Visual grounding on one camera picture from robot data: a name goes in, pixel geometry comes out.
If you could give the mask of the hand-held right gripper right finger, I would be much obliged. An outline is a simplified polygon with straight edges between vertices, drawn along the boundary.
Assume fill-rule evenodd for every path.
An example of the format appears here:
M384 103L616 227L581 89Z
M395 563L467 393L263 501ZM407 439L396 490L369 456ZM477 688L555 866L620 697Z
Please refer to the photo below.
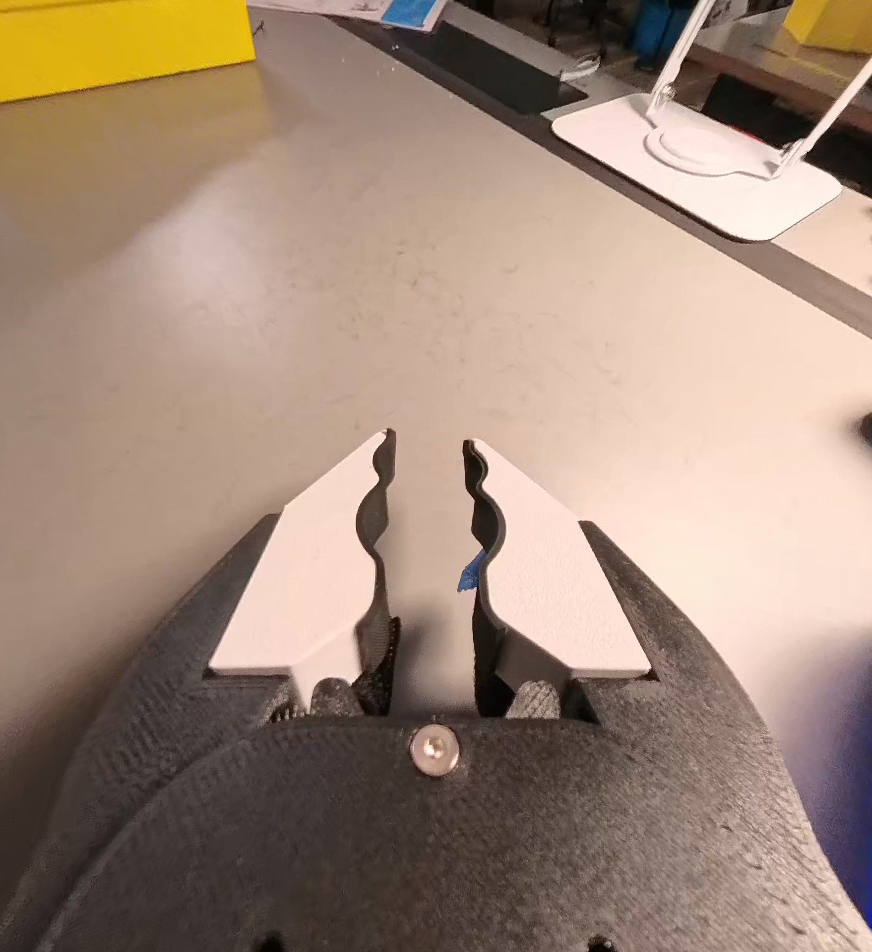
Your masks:
M529 683L552 687L559 709L576 682L648 675L580 519L484 440L466 440L463 456L480 546L468 568L479 714L505 716Z

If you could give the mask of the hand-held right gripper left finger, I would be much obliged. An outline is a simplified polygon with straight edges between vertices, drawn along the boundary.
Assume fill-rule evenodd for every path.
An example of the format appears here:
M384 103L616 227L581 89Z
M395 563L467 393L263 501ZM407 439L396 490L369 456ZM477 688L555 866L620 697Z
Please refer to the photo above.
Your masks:
M211 654L212 675L287 678L311 712L319 684L352 685L379 667L391 617L378 541L395 456L395 431L378 431L284 506Z

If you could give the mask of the yellow plastic bin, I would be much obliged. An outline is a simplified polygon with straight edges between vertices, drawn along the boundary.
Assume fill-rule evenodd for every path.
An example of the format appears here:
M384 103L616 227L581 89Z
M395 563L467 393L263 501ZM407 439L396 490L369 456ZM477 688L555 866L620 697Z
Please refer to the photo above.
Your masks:
M0 1L0 104L254 60L243 1Z

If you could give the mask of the white desk lamp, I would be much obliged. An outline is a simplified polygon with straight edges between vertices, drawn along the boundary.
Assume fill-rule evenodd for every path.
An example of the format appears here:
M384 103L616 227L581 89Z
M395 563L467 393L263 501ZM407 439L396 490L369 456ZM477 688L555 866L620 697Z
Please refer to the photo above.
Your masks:
M563 142L664 199L715 232L772 241L842 193L806 161L872 76L872 54L807 137L775 149L679 105L674 83L714 2L698 2L649 94L633 93L563 115Z

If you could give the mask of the black flat mat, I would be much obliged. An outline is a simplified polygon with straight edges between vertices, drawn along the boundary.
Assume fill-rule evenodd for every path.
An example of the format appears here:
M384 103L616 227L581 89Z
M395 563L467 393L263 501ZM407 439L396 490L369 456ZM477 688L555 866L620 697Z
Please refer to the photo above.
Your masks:
M540 115L583 102L585 92L516 55L451 23L430 33L398 30L401 50L411 51L445 74L520 115Z

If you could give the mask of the small yellow bin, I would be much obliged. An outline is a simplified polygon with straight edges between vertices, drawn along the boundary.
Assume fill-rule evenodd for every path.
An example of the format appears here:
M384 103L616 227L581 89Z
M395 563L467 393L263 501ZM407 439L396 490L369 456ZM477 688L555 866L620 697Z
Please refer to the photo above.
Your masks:
M784 28L800 45L872 54L872 1L794 1Z

